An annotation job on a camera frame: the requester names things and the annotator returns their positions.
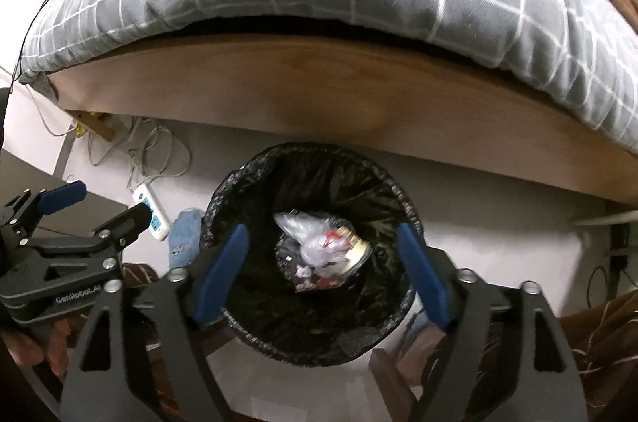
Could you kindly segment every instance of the trash can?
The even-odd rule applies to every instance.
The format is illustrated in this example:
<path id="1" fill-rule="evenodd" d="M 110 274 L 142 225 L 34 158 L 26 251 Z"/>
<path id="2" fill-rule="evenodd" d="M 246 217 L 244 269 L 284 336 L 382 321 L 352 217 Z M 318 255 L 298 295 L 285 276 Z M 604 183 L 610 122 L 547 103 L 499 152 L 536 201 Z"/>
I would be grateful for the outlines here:
<path id="1" fill-rule="evenodd" d="M 298 294 L 283 276 L 275 259 L 282 231 L 273 214 L 294 209 L 346 219 L 372 246 L 346 285 Z M 226 300 L 228 324 L 269 357 L 308 367 L 339 365 L 384 339 L 414 301 L 396 249 L 400 222 L 422 233 L 414 205 L 375 162 L 337 146 L 286 143 L 219 185 L 203 217 L 199 258 L 206 266 L 215 261 L 235 225 L 245 224 L 250 249 Z"/>

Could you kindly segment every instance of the metal bolt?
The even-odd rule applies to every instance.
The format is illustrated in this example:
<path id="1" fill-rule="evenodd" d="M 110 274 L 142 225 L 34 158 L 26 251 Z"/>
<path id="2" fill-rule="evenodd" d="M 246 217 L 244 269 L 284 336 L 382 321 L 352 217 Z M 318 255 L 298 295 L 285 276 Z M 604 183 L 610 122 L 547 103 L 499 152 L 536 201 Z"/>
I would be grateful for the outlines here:
<path id="1" fill-rule="evenodd" d="M 107 271 L 110 271 L 116 266 L 116 264 L 117 262 L 114 258 L 107 258 L 102 262 L 102 267 L 105 268 Z"/>
<path id="2" fill-rule="evenodd" d="M 478 279 L 476 272 L 471 269 L 459 269 L 456 271 L 456 277 L 464 284 L 473 284 Z"/>
<path id="3" fill-rule="evenodd" d="M 183 282 L 188 277 L 188 271 L 184 268 L 175 268 L 168 271 L 168 281 Z"/>
<path id="4" fill-rule="evenodd" d="M 540 285 L 536 282 L 522 282 L 522 290 L 527 292 L 527 294 L 531 294 L 534 296 L 535 294 L 540 294 Z"/>
<path id="5" fill-rule="evenodd" d="M 122 288 L 122 282 L 120 280 L 109 280 L 104 284 L 104 290 L 107 292 L 117 292 Z"/>

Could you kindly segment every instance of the white floor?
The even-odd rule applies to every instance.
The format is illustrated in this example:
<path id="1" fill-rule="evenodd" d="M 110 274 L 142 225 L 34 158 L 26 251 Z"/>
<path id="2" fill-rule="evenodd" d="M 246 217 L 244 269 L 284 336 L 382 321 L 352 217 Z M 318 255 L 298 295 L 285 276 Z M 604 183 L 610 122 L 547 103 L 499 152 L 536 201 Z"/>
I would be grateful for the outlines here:
<path id="1" fill-rule="evenodd" d="M 193 152 L 191 170 L 159 179 L 152 189 L 168 218 L 187 207 L 205 209 L 216 186 L 251 156 L 290 138 L 213 126 L 167 123 Z M 105 197 L 130 203 L 128 158 L 121 153 L 99 167 L 87 161 L 86 137 L 77 140 L 65 177 L 81 179 Z M 100 155 L 98 142 L 95 157 Z M 557 314 L 586 308 L 591 270 L 604 262 L 608 229 L 575 229 L 570 220 L 600 215 L 600 199 L 476 170 L 359 149 L 387 168 L 419 210 L 425 238 L 444 249 L 457 267 L 474 269 L 485 280 L 517 287 L 538 282 Z M 179 168 L 183 161 L 175 162 Z M 167 244 L 144 234 L 125 259 L 167 270 Z M 592 300 L 602 297 L 595 283 Z M 400 334 L 382 345 L 392 348 Z M 368 356 L 329 369 L 300 369 L 272 361 L 232 341 L 209 357 L 231 407 L 282 422 L 387 421 L 387 411 L 368 371 Z"/>

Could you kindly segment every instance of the power strip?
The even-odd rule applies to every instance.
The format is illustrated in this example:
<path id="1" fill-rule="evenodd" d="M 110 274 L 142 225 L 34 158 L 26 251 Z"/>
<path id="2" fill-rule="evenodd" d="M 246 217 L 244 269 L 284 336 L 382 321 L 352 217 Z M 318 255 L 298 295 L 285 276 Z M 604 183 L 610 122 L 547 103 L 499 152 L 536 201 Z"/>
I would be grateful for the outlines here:
<path id="1" fill-rule="evenodd" d="M 133 192 L 133 202 L 144 203 L 151 208 L 151 224 L 149 231 L 157 240 L 164 240 L 170 231 L 170 223 L 166 220 L 166 215 L 161 210 L 159 203 L 146 184 L 140 184 Z"/>

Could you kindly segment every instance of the wooden bed frame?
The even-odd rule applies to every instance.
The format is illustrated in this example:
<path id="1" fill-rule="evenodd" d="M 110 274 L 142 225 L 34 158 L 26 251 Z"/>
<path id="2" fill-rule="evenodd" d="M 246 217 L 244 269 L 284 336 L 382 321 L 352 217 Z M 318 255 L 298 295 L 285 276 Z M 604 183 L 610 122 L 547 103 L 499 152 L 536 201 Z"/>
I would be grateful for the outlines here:
<path id="1" fill-rule="evenodd" d="M 50 79 L 68 110 L 308 136 L 638 200 L 638 158 L 545 94 L 400 48 L 272 34 L 148 39 Z"/>

